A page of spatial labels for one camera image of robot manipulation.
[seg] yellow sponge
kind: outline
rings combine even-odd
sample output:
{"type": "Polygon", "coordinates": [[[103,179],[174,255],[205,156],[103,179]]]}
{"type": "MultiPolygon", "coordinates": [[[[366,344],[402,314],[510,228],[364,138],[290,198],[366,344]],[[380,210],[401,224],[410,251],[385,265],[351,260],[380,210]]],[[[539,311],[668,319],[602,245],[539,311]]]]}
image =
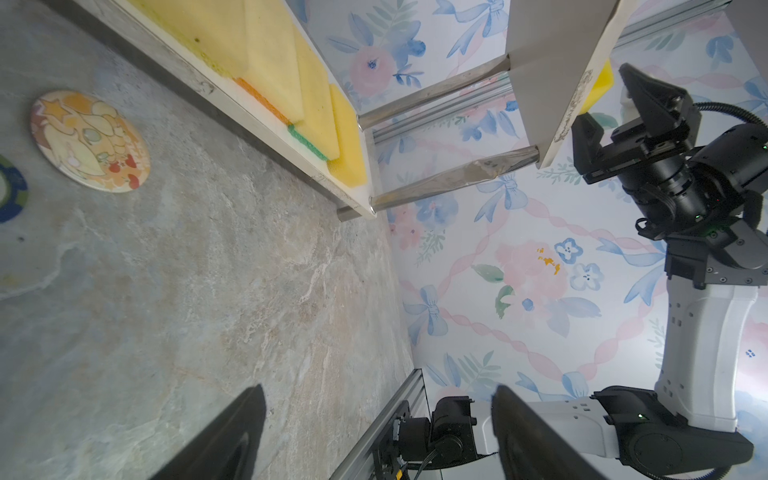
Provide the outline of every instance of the yellow sponge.
{"type": "Polygon", "coordinates": [[[248,69],[243,0],[129,0],[224,77],[248,69]]]}
{"type": "Polygon", "coordinates": [[[267,108],[280,113],[279,118],[291,124],[303,120],[293,20],[283,0],[247,0],[245,18],[248,70],[242,80],[256,90],[254,96],[267,108]]]}
{"type": "Polygon", "coordinates": [[[328,162],[328,171],[347,187],[358,187],[368,181],[366,162],[362,158],[357,113],[339,87],[331,85],[333,117],[336,119],[336,135],[339,137],[341,155],[328,162]]]}
{"type": "Polygon", "coordinates": [[[301,97],[304,103],[304,119],[293,127],[299,135],[314,145],[328,160],[339,158],[339,140],[333,123],[331,90],[328,72],[319,58],[293,28],[296,37],[296,58],[299,61],[301,97]]]}

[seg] blue poker chip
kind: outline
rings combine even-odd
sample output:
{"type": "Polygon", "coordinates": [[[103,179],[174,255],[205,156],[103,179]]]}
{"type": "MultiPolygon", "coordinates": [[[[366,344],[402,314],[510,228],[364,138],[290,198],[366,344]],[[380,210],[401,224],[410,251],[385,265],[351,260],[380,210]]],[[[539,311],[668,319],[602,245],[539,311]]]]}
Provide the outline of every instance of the blue poker chip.
{"type": "Polygon", "coordinates": [[[7,158],[0,155],[0,223],[22,212],[29,190],[22,173],[7,158]]]}

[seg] cartoon coaster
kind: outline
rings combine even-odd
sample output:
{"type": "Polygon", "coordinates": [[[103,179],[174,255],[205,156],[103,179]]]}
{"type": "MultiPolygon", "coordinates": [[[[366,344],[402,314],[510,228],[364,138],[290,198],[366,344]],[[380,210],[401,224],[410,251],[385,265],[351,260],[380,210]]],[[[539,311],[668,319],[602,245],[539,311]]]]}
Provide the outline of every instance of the cartoon coaster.
{"type": "Polygon", "coordinates": [[[27,204],[28,193],[22,173],[0,155],[0,223],[21,213],[27,204]]]}
{"type": "Polygon", "coordinates": [[[147,145],[112,106],[76,91],[51,91],[32,105],[32,136],[43,154],[72,180],[120,193],[149,176],[147,145]]]}

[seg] white shelf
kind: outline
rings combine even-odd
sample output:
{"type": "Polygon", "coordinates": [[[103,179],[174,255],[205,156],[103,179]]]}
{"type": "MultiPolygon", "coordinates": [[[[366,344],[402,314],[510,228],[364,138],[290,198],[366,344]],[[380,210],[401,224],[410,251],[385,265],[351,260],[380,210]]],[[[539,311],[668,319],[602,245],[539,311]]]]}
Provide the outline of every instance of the white shelf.
{"type": "MultiPolygon", "coordinates": [[[[360,132],[362,152],[366,162],[368,183],[349,188],[328,172],[326,162],[320,160],[308,148],[291,136],[286,125],[269,112],[234,80],[224,78],[188,51],[165,30],[154,24],[127,0],[74,0],[106,26],[114,30],[133,46],[155,60],[160,66],[179,78],[198,94],[206,98],[223,113],[245,127],[278,154],[296,165],[317,183],[325,187],[343,203],[366,218],[374,218],[369,204],[373,191],[369,149],[360,132]]],[[[313,43],[294,18],[294,23],[315,51],[313,43]]],[[[329,82],[336,83],[328,66],[329,82]]]]}

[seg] metal support bar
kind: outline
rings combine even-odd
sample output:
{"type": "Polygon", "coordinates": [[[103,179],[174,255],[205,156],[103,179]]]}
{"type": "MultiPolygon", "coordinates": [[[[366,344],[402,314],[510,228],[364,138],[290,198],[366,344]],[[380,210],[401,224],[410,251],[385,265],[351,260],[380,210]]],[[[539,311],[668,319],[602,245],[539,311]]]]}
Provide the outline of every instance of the metal support bar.
{"type": "Polygon", "coordinates": [[[466,88],[469,85],[476,84],[480,80],[509,70],[509,55],[502,55],[483,65],[467,70],[464,73],[446,78],[429,87],[422,88],[410,95],[406,95],[399,100],[389,102],[379,108],[374,108],[368,113],[358,117],[357,123],[361,129],[365,130],[373,125],[380,124],[397,115],[404,114],[414,108],[421,107],[431,101],[450,95],[456,91],[466,88]]]}
{"type": "Polygon", "coordinates": [[[411,375],[402,383],[395,395],[389,400],[384,409],[376,417],[370,427],[362,434],[349,454],[342,460],[339,467],[331,475],[330,480],[367,480],[373,473],[373,442],[389,423],[389,419],[397,410],[400,402],[408,400],[413,406],[424,396],[424,379],[420,369],[414,369],[411,375]]]}
{"type": "MultiPolygon", "coordinates": [[[[467,164],[419,180],[410,185],[396,188],[385,194],[371,198],[371,209],[375,212],[399,205],[410,204],[417,200],[434,197],[458,190],[470,185],[493,180],[499,175],[508,174],[526,165],[538,161],[538,148],[526,147],[518,150],[481,158],[467,164]]],[[[336,212],[342,222],[360,216],[350,207],[339,208],[336,212]]]]}
{"type": "Polygon", "coordinates": [[[462,94],[456,98],[451,98],[435,104],[434,106],[430,106],[417,114],[398,120],[397,123],[377,128],[373,131],[373,143],[380,144],[407,131],[413,131],[422,125],[432,123],[441,118],[449,117],[457,112],[464,111],[469,107],[483,104],[486,101],[493,100],[511,92],[512,84],[509,83],[509,76],[507,76],[506,73],[501,74],[498,78],[492,80],[491,83],[476,88],[467,94],[462,94]]]}
{"type": "Polygon", "coordinates": [[[707,13],[717,12],[728,6],[730,0],[689,0],[683,4],[664,10],[645,20],[628,25],[619,36],[616,47],[653,35],[686,20],[707,13]]]}

